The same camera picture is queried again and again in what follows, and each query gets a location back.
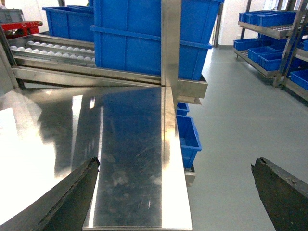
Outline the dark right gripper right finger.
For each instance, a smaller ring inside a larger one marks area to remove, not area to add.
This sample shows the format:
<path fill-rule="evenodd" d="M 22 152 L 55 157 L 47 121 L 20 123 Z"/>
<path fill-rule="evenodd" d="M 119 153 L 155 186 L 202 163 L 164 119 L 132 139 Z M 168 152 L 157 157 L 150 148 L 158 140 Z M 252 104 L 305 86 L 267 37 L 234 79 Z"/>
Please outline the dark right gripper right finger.
<path fill-rule="evenodd" d="M 277 231 L 308 229 L 308 184 L 266 158 L 251 171 L 259 198 Z"/>

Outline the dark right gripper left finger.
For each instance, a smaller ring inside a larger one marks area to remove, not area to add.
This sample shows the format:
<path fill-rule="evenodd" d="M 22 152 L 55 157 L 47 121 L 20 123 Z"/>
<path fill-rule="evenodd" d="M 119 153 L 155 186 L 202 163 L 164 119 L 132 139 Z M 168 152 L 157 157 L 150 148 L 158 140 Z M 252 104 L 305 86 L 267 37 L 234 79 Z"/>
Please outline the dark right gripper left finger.
<path fill-rule="evenodd" d="M 81 231 L 100 161 L 85 161 L 37 201 L 0 226 L 2 231 Z"/>

